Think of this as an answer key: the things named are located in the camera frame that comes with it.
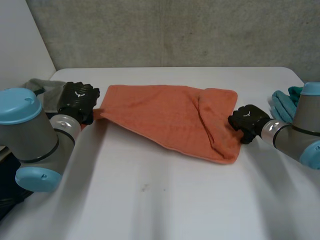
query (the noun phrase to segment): towel fold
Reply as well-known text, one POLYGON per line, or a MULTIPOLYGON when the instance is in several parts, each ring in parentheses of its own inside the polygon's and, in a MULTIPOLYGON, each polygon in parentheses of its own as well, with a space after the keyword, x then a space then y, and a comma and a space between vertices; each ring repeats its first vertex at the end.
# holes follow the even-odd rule
POLYGON ((242 137, 228 123, 237 97, 216 88, 112 85, 95 118, 99 114, 167 149, 232 164, 242 137))

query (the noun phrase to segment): white table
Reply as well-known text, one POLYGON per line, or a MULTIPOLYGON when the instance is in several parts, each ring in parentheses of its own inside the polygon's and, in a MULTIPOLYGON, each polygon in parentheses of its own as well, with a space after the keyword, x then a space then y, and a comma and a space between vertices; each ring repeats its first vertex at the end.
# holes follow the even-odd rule
MULTIPOLYGON (((269 113, 276 90, 302 86, 283 67, 63 69, 52 80, 232 89, 236 108, 269 113)), ((232 165, 164 149, 107 121, 84 129, 62 183, 35 193, 0 225, 1 240, 318 240, 320 172, 262 142, 232 165)))

